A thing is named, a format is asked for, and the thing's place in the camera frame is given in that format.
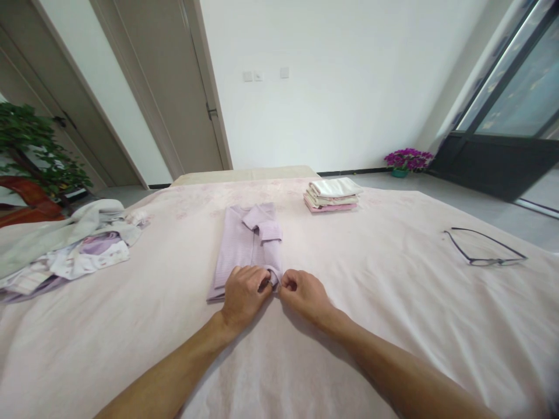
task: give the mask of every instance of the floor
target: floor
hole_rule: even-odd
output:
[[[551,169],[522,199],[559,211],[559,168]]]
[[[99,198],[116,199],[122,202],[125,208],[130,207],[142,198],[147,197],[155,192],[155,190],[145,190],[140,185],[134,186],[115,186],[104,189],[96,195]]]
[[[336,177],[343,176],[330,176],[326,179]],[[379,189],[418,190],[527,242],[548,251],[559,253],[558,219],[503,202],[429,175],[411,173],[405,179],[397,179],[390,176],[389,173],[370,173],[350,177],[361,186]],[[129,207],[153,192],[152,190],[144,190],[141,186],[122,186],[105,189],[99,192],[97,196],[118,199],[125,207]]]

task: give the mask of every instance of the red wooden furniture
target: red wooden furniture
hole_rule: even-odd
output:
[[[0,228],[11,225],[39,221],[64,219],[62,207],[52,202],[39,185],[17,176],[0,176],[0,186],[17,193],[28,207],[4,205],[0,208]]]

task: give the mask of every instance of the hand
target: hand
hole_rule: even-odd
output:
[[[285,271],[278,293],[281,301],[319,328],[325,328],[338,311],[320,280],[305,271]]]
[[[221,309],[225,325],[241,333],[251,322],[262,304],[272,294],[270,272],[260,267],[234,267],[225,283],[225,303]],[[267,282],[261,292],[260,285]]]

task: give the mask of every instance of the sliding door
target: sliding door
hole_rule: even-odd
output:
[[[514,201],[559,162],[558,16],[559,0],[532,9],[443,141],[432,174]]]

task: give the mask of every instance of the glasses lens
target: glasses lens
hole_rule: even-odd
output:
[[[473,266],[489,266],[493,265],[497,261],[495,259],[476,259],[470,262]]]
[[[500,263],[501,266],[510,266],[510,265],[516,265],[519,264],[520,262],[524,261],[524,259],[517,259],[517,260],[511,260],[511,261],[502,261]]]

